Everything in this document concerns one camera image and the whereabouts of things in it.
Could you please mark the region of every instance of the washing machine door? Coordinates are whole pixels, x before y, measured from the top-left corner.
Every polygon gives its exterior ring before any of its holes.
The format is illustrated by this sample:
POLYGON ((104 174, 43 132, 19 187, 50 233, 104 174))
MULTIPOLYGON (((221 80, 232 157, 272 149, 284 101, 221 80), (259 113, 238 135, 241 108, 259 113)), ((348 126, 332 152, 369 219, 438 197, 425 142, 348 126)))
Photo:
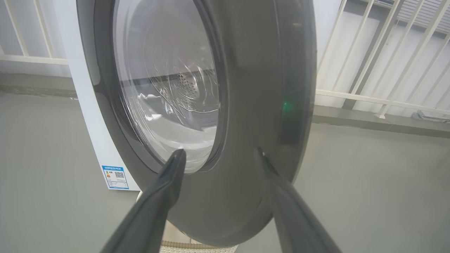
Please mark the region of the washing machine door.
POLYGON ((315 91, 312 0, 78 0, 85 56, 111 137, 141 189, 187 153, 168 220, 230 246, 271 219, 253 152, 292 181, 315 91))

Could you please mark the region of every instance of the gray floor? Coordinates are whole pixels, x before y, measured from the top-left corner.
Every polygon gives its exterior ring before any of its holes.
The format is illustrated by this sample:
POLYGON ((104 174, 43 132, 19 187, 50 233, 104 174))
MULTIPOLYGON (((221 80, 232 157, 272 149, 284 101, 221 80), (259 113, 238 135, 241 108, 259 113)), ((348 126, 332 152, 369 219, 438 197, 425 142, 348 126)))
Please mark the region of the gray floor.
MULTIPOLYGON (((0 252, 98 252, 107 190, 78 101, 0 94, 0 252)), ((343 252, 450 251, 450 139, 313 124, 295 187, 343 252)), ((280 252, 275 226, 237 252, 280 252)))

